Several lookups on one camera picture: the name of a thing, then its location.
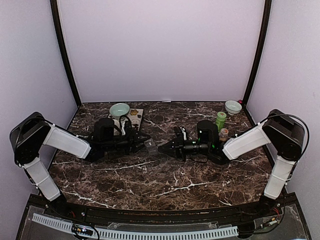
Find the marble tabletop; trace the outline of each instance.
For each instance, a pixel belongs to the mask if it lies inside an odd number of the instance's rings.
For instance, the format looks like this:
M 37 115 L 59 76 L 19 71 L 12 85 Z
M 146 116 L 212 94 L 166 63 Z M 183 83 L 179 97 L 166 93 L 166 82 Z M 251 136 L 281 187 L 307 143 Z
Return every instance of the marble tabletop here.
M 94 123 L 106 118 L 113 103 L 85 103 L 75 115 L 69 130 L 88 136 Z M 200 120 L 215 121 L 223 102 L 130 102 L 144 109 L 140 130 L 152 136 L 159 146 L 175 137 L 174 126 L 184 126 L 196 139 Z M 250 127 L 241 111 L 227 115 L 229 136 Z M 195 156 L 204 161 L 205 156 Z M 108 156 L 91 163 L 58 151 L 50 175 L 68 202 L 125 210 L 195 210 L 233 206 L 259 200 L 268 182 L 271 165 L 257 148 L 231 163 L 186 162 L 165 154 L 149 156 L 144 148 L 129 156 Z

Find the black frame edge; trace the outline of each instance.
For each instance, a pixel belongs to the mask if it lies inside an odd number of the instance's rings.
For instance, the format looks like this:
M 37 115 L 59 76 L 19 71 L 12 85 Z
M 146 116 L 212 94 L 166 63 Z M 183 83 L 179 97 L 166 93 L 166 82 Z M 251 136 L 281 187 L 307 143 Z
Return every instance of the black frame edge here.
M 302 212 L 302 209 L 301 209 L 301 206 L 300 206 L 300 203 L 299 203 L 299 200 L 298 200 L 296 194 L 294 192 L 288 193 L 285 198 L 283 196 L 280 196 L 278 198 L 278 200 L 279 200 L 279 203 L 281 204 L 282 207 L 284 205 L 284 202 L 286 202 L 285 203 L 286 205 L 290 205 L 290 204 L 295 204 L 296 205 L 296 207 L 298 209 L 298 213 L 299 213 L 300 219 L 301 219 L 301 222 L 302 222 L 302 225 L 303 225 L 304 233 L 307 236 L 307 239 L 311 240 L 312 238 L 311 238 L 311 235 L 310 235 L 310 231 L 309 231 L 305 216 L 304 216 L 304 214 Z M 253 220 L 252 217 L 244 217 L 244 218 L 234 219 L 235 215 L 239 215 L 239 212 L 238 212 L 239 209 L 242 209 L 242 208 L 246 209 L 246 208 L 250 208 L 250 207 L 254 208 L 257 203 L 258 202 L 251 202 L 251 203 L 245 203 L 245 204 L 240 204 L 240 205 L 235 205 L 235 206 L 224 206 L 224 207 L 216 207 L 216 208 L 208 208 L 208 209 L 207 208 L 206 209 L 195 209 L 195 210 L 187 210 L 187 211 L 120 210 L 120 209 L 113 209 L 113 208 L 84 206 L 84 205 L 75 204 L 75 203 L 68 203 L 68 206 L 71 209 L 73 209 L 74 211 L 78 209 L 81 212 L 85 212 L 86 213 L 85 214 L 86 217 L 80 217 L 79 220 L 82 220 L 82 221 L 84 221 L 86 223 L 93 223 L 95 225 L 101 225 L 98 222 L 102 221 L 103 223 L 102 223 L 101 226 L 106 226 L 107 224 L 109 224 L 109 222 L 131 223 L 131 220 L 134 220 L 136 222 L 138 219 L 141 220 L 141 219 L 145 218 L 144 215 L 139 216 L 142 213 L 151 214 L 152 216 L 154 214 L 168 214 L 168 215 L 171 215 L 171 214 L 183 213 L 182 215 L 184 215 L 184 216 L 181 217 L 181 219 L 183 219 L 183 220 L 185 219 L 186 216 L 188 216 L 188 213 L 202 213 L 202 214 L 197 214 L 199 216 L 199 219 L 201 220 L 199 222 L 201 222 L 201 223 L 202 222 L 203 223 L 204 222 L 212 222 L 212 221 L 214 222 L 217 219 L 219 219 L 219 220 L 222 221 L 221 222 L 222 224 L 225 224 L 225 222 L 226 222 L 226 223 L 231 224 L 233 226 L 239 226 L 239 225 L 242 225 L 242 224 L 249 223 L 249 222 L 251 222 Z M 29 200 L 28 200 L 28 202 L 26 204 L 26 207 L 25 207 L 25 210 L 24 210 L 24 214 L 23 214 L 23 216 L 21 218 L 21 222 L 20 222 L 18 233 L 16 235 L 16 239 L 17 240 L 19 240 L 19 237 L 22 234 L 22 230 L 23 230 L 24 223 L 25 223 L 25 220 L 26 220 L 26 216 L 27 216 L 27 213 L 29 211 L 29 207 L 30 206 L 43 208 L 45 214 L 49 214 L 51 216 L 56 216 L 56 214 L 54 212 L 52 212 L 52 211 L 50 211 L 50 209 L 46 208 L 46 204 L 47 204 L 47 200 L 45 198 L 43 198 L 41 196 L 34 195 L 34 194 L 30 194 Z M 113 215 L 114 213 L 117 213 L 119 216 L 123 216 L 124 218 L 122 218 L 122 217 L 118 218 L 117 217 L 117 219 L 115 219 L 115 218 L 112 218 L 112 216 L 109 216 L 109 215 Z M 171 216 L 166 216 L 166 215 L 163 215 L 163 218 L 172 219 Z M 176 223 L 175 222 L 170 222 L 168 224 L 184 224 L 184 222 L 181 222 L 181 219 L 177 220 Z M 163 224 L 163 223 L 157 222 L 157 223 L 148 223 L 148 224 L 157 225 L 157 224 Z
M 52 18 L 53 18 L 53 23 L 54 23 L 56 39 L 58 41 L 65 73 L 66 73 L 66 76 L 67 76 L 69 84 L 70 84 L 73 98 L 75 100 L 77 107 L 79 108 L 81 106 L 82 102 L 80 99 L 80 95 L 79 95 L 79 92 L 78 92 L 78 89 L 76 86 L 75 78 L 72 73 L 68 54 L 67 54 L 66 44 L 65 44 L 65 40 L 64 40 L 64 36 L 63 36 L 63 32 L 62 32 L 60 17 L 59 17 L 59 9 L 58 9 L 57 0 L 50 0 L 50 5 L 51 5 L 51 12 L 52 12 Z
M 262 56 L 262 52 L 264 49 L 264 45 L 265 45 L 265 40 L 266 40 L 266 35 L 267 35 L 267 29 L 268 29 L 268 23 L 269 23 L 269 18 L 270 18 L 270 12 L 271 12 L 271 4 L 272 4 L 272 0 L 265 0 L 264 2 L 264 10 L 263 10 L 263 17 L 262 17 L 262 23 L 261 23 L 261 29 L 260 29 L 260 34 L 259 34 L 259 39 L 258 39 L 258 44 L 256 47 L 256 51 L 255 51 L 255 56 L 254 56 L 254 60 L 253 60 L 253 64 L 252 64 L 252 69 L 251 69 L 251 73 L 250 73 L 250 77 L 245 89 L 245 93 L 243 96 L 243 100 L 242 103 L 246 106 L 252 89 L 254 87 L 254 83 L 256 80 L 256 76 L 257 76 L 257 72 L 259 69 L 259 64 L 260 64 L 260 60 L 261 60 L 261 56 Z

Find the small jar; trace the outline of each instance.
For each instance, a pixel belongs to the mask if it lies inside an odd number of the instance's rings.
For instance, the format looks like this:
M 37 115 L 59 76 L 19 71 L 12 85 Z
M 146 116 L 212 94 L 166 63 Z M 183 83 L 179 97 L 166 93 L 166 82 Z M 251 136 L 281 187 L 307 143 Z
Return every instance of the small jar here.
M 228 134 L 229 134 L 228 129 L 222 128 L 221 131 L 219 132 L 219 140 L 225 143 L 226 141 L 228 141 Z
M 221 131 L 221 129 L 224 128 L 226 117 L 227 117 L 227 114 L 224 113 L 223 111 L 219 111 L 217 113 L 215 124 L 218 126 L 218 133 Z

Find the light green bowl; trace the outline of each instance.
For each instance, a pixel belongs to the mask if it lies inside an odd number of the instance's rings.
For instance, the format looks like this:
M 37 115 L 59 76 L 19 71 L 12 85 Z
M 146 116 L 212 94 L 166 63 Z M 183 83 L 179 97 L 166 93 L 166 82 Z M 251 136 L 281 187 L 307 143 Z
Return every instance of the light green bowl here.
M 114 117 L 116 120 L 119 120 L 122 115 L 127 115 L 129 113 L 130 106 L 125 103 L 117 103 L 110 107 L 109 111 L 112 117 Z
M 240 103 L 237 101 L 229 100 L 225 102 L 225 110 L 230 114 L 230 115 L 235 115 L 240 113 L 242 106 Z

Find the lavender wall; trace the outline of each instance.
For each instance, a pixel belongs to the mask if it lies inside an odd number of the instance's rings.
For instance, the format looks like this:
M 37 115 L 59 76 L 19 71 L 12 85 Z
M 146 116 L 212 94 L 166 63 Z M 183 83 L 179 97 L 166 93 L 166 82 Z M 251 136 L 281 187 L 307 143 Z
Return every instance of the lavender wall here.
M 264 0 L 59 0 L 83 102 L 241 99 Z
M 276 0 L 248 109 L 256 121 L 272 109 L 306 121 L 309 148 L 288 190 L 296 192 L 312 239 L 320 239 L 320 1 Z
M 34 111 L 66 127 L 76 111 L 61 60 L 50 1 L 0 1 L 0 239 L 16 238 L 29 194 L 9 133 Z M 48 166 L 53 149 L 44 149 Z

